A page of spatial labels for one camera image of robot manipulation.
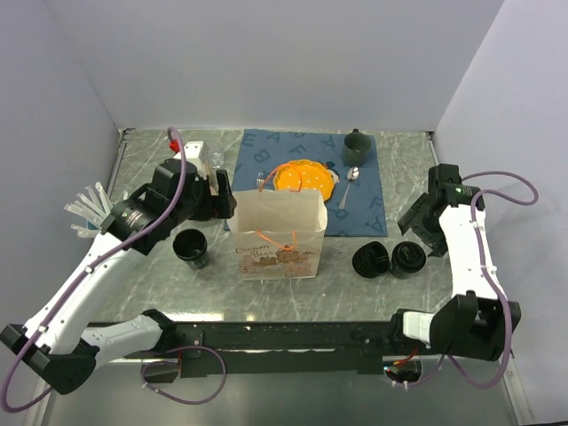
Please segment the black takeout coffee cup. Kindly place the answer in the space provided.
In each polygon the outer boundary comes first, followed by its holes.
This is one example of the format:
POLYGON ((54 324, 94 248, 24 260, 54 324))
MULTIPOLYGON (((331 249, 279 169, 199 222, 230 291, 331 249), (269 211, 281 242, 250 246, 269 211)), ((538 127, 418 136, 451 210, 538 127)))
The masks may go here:
POLYGON ((426 254, 420 247, 410 246, 395 248, 390 259, 390 274, 400 280, 421 271, 426 264, 426 254))

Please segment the beige paper takeout bag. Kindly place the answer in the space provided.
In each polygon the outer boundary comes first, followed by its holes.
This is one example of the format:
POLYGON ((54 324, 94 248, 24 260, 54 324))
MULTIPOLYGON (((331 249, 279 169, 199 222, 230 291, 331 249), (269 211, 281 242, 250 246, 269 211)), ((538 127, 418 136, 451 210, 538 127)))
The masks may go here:
POLYGON ((233 194, 237 206, 227 224, 245 281, 309 279, 318 272, 327 229, 323 195, 299 166, 283 163, 267 177, 280 172, 291 179, 283 189, 262 183, 233 194))

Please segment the brown cardboard cup carrier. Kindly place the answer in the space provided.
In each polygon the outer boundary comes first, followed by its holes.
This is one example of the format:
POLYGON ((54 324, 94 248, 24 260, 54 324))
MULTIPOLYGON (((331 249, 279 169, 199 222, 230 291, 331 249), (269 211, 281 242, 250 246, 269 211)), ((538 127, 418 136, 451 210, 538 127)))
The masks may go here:
POLYGON ((209 174, 209 188, 212 195, 218 195, 217 174, 214 170, 209 174))

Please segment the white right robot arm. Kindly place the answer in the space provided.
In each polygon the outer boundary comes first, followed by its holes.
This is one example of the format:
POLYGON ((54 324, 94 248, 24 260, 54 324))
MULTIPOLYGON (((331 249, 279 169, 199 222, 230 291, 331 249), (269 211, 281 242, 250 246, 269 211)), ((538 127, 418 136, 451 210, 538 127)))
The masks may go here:
POLYGON ((496 277, 479 192, 463 184, 458 166, 441 163, 430 168, 427 191, 398 220, 399 230, 412 231, 431 256, 449 257, 452 295, 437 312, 397 310, 388 333, 395 352, 421 343, 437 354, 495 361, 520 321, 519 303, 508 301, 496 277))

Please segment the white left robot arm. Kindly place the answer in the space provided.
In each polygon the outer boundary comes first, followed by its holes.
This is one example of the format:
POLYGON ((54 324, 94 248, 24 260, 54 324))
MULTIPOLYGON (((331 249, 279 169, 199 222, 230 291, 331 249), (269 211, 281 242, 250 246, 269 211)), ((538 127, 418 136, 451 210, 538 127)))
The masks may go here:
POLYGON ((51 388, 66 395, 96 368, 139 351, 169 355, 176 345, 175 321, 155 309, 100 330, 88 324, 122 276, 144 260, 186 220, 228 219, 237 202, 226 170, 216 170, 217 190, 193 161, 168 159, 151 182, 116 203, 74 274, 25 324, 10 324, 2 343, 51 388))

